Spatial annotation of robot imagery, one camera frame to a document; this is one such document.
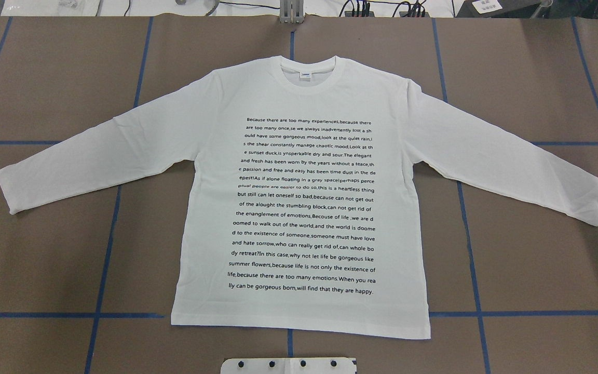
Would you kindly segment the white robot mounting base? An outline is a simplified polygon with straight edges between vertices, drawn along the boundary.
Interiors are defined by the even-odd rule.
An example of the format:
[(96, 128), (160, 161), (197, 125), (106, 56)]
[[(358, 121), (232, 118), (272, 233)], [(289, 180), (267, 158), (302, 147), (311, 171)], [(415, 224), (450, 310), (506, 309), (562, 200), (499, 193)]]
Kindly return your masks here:
[(356, 360), (348, 357), (286, 357), (227, 359), (221, 373), (356, 373)]

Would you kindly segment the white long-sleeve printed shirt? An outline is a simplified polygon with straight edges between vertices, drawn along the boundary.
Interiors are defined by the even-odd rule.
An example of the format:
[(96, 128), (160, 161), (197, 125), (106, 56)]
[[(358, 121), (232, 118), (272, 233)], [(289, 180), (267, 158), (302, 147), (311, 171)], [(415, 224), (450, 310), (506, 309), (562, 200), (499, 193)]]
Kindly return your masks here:
[(598, 225), (598, 177), (340, 57), (277, 56), (0, 169), (10, 213), (193, 161), (173, 325), (429, 339), (413, 166)]

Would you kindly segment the grey aluminium frame post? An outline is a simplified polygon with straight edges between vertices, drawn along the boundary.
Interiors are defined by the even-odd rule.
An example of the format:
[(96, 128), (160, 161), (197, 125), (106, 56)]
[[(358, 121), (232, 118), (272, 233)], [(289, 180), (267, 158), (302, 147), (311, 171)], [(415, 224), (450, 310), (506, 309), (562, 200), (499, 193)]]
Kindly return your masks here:
[(304, 0), (280, 0), (280, 23), (303, 23), (305, 19)]

